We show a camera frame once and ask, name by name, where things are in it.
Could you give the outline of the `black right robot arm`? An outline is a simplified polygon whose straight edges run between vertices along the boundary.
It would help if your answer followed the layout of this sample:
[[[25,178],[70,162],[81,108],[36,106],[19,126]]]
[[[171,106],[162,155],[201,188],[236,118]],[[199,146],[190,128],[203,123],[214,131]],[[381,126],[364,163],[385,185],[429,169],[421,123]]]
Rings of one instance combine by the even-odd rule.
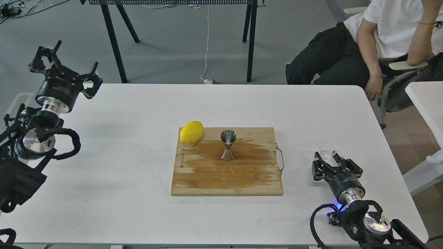
[[[326,180],[336,200],[342,205],[323,204],[316,208],[310,218],[310,230],[317,247],[326,245],[318,236],[314,219],[318,211],[332,208],[328,213],[329,224],[342,227],[348,236],[362,249],[425,249],[427,246],[400,220],[384,216],[381,206],[373,200],[364,200],[365,189],[359,182],[362,169],[351,159],[334,154],[337,167],[331,166],[316,152],[312,162],[315,181]]]

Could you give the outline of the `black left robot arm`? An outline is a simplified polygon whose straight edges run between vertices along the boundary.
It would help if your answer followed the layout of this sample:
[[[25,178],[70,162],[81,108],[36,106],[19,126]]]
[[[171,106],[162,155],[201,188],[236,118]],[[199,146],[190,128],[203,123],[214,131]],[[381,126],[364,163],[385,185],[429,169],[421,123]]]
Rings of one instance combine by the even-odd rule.
[[[79,74],[64,65],[57,57],[61,45],[39,47],[29,64],[33,73],[45,79],[35,96],[40,108],[21,104],[16,115],[4,117],[5,132],[1,134],[0,195],[1,212],[10,213],[22,205],[46,181],[42,173],[51,159],[63,160],[78,154],[79,135],[63,127],[60,114],[73,110],[79,93],[92,99],[102,84],[95,62],[92,71]]]

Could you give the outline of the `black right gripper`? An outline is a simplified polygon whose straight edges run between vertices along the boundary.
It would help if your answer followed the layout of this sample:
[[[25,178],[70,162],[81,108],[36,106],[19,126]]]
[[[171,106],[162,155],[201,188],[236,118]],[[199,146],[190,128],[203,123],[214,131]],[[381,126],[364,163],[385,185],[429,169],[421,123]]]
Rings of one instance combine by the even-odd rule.
[[[338,203],[350,205],[356,200],[362,200],[365,189],[359,182],[363,170],[352,159],[345,159],[339,154],[334,155],[334,160],[339,166],[339,174],[333,176],[333,167],[325,162],[319,152],[314,154],[311,170],[313,180],[325,179]]]

